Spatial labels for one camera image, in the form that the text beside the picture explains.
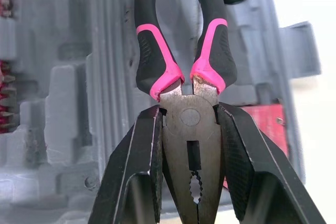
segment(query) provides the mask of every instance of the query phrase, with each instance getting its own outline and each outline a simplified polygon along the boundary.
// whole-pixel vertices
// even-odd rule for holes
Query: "metal jaw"
[[[198,77],[193,95],[182,94],[181,81],[160,95],[160,107],[167,110],[163,173],[184,224],[215,222],[224,180],[217,103],[217,89]],[[201,190],[198,204],[190,191],[193,176]]]

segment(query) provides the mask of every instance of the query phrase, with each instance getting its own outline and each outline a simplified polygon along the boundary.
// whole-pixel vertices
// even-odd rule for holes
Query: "pink grip accent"
[[[218,94],[223,92],[226,84],[223,78],[211,67],[209,57],[215,31],[219,25],[227,26],[227,21],[223,18],[217,18],[210,22],[205,34],[201,55],[194,63],[190,73],[191,80],[193,80],[195,75],[202,77],[217,88]]]
[[[136,29],[136,34],[139,34],[142,31],[148,30],[151,31],[154,35],[156,42],[159,45],[163,59],[166,63],[166,70],[163,75],[158,78],[158,80],[153,84],[150,90],[150,96],[157,101],[160,101],[160,93],[168,88],[178,79],[181,79],[184,82],[184,76],[179,66],[174,62],[173,57],[169,51],[168,45],[164,40],[160,30],[152,24],[140,25]]]

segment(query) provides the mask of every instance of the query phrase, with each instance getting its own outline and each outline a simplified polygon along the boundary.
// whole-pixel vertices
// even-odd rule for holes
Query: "white background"
[[[274,0],[280,27],[308,20],[323,74],[291,81],[301,134],[306,189],[325,221],[336,223],[336,0]],[[181,223],[166,220],[161,223]],[[233,211],[216,223],[238,224]]]

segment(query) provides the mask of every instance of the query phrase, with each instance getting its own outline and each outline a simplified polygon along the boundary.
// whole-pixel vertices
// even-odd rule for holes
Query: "pink and black handle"
[[[236,81],[237,70],[232,59],[223,0],[198,0],[204,25],[198,40],[195,62],[190,74],[217,87],[221,93]],[[155,0],[135,0],[135,25],[140,46],[137,86],[156,100],[160,93],[184,76],[164,39],[156,17]]]
[[[237,79],[227,30],[223,0],[198,0],[203,13],[203,32],[198,40],[190,78],[195,75],[217,87],[218,94]]]
[[[155,0],[135,0],[134,16],[140,46],[136,73],[138,88],[156,100],[160,93],[184,76],[162,35],[156,17]]]

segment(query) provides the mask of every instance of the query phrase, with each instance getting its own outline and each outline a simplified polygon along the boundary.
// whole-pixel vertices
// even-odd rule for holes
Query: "tool case compartment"
[[[0,134],[0,223],[87,223],[110,154],[140,111],[156,104],[135,84],[134,0],[12,2],[13,18],[0,17],[0,60],[10,64],[16,78],[18,123]],[[202,30],[198,2],[156,0],[156,9],[188,76]],[[304,48],[313,44],[310,25],[280,33],[273,0],[246,0],[229,6],[228,15],[238,80],[220,101],[282,104],[289,160],[304,181],[289,78],[320,69],[313,46],[284,50],[289,43],[281,36],[291,34]],[[292,59],[285,54],[290,52],[310,61],[309,67],[301,70],[297,60],[289,72]],[[183,91],[191,90],[186,80]],[[220,203],[220,210],[231,207],[226,190]],[[172,214],[177,215],[176,208],[165,186],[162,216]]]

